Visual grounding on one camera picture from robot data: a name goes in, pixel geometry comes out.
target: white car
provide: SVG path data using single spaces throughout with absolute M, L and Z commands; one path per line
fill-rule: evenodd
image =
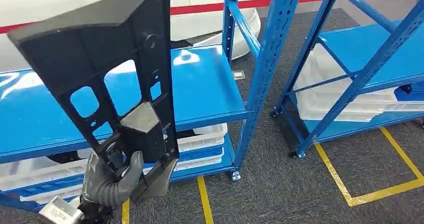
M 0 0 L 0 27 L 40 21 L 100 0 Z M 171 7 L 222 3 L 223 0 L 170 0 Z M 261 22 L 255 8 L 241 10 L 252 31 L 258 37 Z M 208 12 L 171 16 L 171 40 L 210 45 L 221 43 L 223 12 Z M 238 28 L 235 28 L 233 59 L 249 52 Z M 0 72 L 26 69 L 30 66 L 0 33 Z

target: shelf unit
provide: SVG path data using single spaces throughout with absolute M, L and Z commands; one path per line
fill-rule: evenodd
M 293 157 L 304 157 L 305 151 L 317 142 L 424 116 L 424 112 L 383 112 L 370 122 L 334 121 L 359 94 L 424 80 L 424 66 L 419 51 L 424 43 L 424 28 L 420 28 L 424 21 L 424 0 L 419 0 L 405 19 L 395 22 L 386 19 L 363 0 L 349 0 L 378 24 L 320 33 L 335 1 L 323 0 L 275 110 L 271 113 L 273 117 L 283 114 L 293 129 L 299 141 L 298 147 L 291 153 Z M 316 43 L 324 46 L 346 75 L 293 90 Z M 352 83 L 321 121 L 302 120 L 300 126 L 295 123 L 296 117 L 288 111 L 287 106 L 292 104 L 296 109 L 296 92 L 344 78 L 351 78 Z M 306 135 L 302 135 L 301 128 L 307 131 Z
M 189 47 L 171 51 L 172 85 L 177 131 L 213 124 L 244 120 L 237 148 L 225 136 L 224 154 L 219 164 L 175 172 L 172 181 L 199 175 L 229 171 L 232 179 L 240 179 L 240 169 L 274 74 L 277 60 L 299 0 L 272 0 L 262 42 L 259 43 L 237 6 L 237 0 L 224 0 L 221 45 Z M 235 23 L 241 30 L 256 59 L 248 99 L 241 98 L 231 71 L 231 53 Z M 114 83 L 128 89 L 138 88 L 134 72 L 115 75 Z M 0 73 L 0 118 L 2 126 L 0 163 L 52 155 L 87 148 L 76 127 L 54 100 L 38 76 L 31 70 Z M 117 96 L 116 105 L 134 102 L 134 96 L 119 88 L 108 89 Z M 99 128 L 98 139 L 110 135 Z M 20 202 L 0 195 L 0 204 L 27 210 L 39 208 L 34 203 Z

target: gray carpet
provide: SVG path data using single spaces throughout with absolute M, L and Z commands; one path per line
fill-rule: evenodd
M 296 14 L 285 42 L 277 71 L 259 118 L 242 178 L 231 181 L 227 173 L 206 176 L 210 206 L 215 223 L 424 223 L 424 188 L 359 206 L 349 207 L 312 147 L 306 158 L 293 160 L 286 143 L 291 139 L 284 121 L 268 113 L 281 92 L 292 64 L 316 13 Z M 325 30 L 357 24 L 340 9 L 332 11 Z M 246 79 L 237 81 L 244 98 L 253 75 L 254 61 L 245 56 L 233 62 Z M 424 170 L 424 130 L 420 123 L 408 122 L 388 127 L 389 132 Z M 237 142 L 240 123 L 230 124 L 229 133 Z M 361 133 L 330 143 L 323 149 L 354 196 L 377 191 L 415 179 L 379 130 Z M 200 194 L 195 179 L 172 183 L 167 196 L 142 206 L 131 206 L 131 223 L 204 223 Z M 0 209 L 1 223 L 36 223 L 32 214 Z M 113 223 L 120 223 L 120 210 Z

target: rectangular hole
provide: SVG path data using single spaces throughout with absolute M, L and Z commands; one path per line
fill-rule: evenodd
M 160 84 L 161 82 L 160 81 L 158 81 L 155 85 L 153 85 L 151 88 L 150 88 L 150 94 L 151 94 L 151 98 L 152 98 L 152 100 L 156 100 L 161 94 L 162 94 L 162 91 L 161 91 L 161 84 Z
M 93 135 L 95 137 L 97 137 L 97 136 L 101 136 L 101 135 L 111 134 L 112 132 L 113 131 L 112 131 L 112 128 L 109 125 L 109 123 L 105 122 L 103 125 L 101 125 L 99 128 L 97 128 L 95 131 L 93 131 Z
M 93 115 L 99 107 L 99 101 L 93 89 L 88 86 L 84 86 L 73 92 L 70 98 L 70 102 L 82 118 Z
M 134 60 L 127 60 L 111 69 L 104 76 L 104 83 L 120 116 L 127 113 L 142 98 Z

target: shelf beam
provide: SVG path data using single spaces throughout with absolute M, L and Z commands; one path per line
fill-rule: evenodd
M 366 15 L 368 15 L 371 19 L 376 21 L 379 25 L 385 28 L 389 33 L 393 33 L 395 31 L 396 26 L 388 20 L 384 15 L 380 14 L 377 10 L 371 7 L 363 0 L 349 0 L 353 5 L 355 5 L 358 9 L 362 10 Z
M 231 12 L 233 18 L 236 20 L 237 26 L 240 29 L 244 39 L 246 40 L 247 45 L 249 46 L 251 53 L 255 60 L 257 60 L 259 55 L 260 44 L 253 31 L 250 29 L 248 23 L 246 22 L 245 17 L 240 12 L 240 9 L 237 6 L 237 3 L 234 1 L 228 2 L 228 8 Z

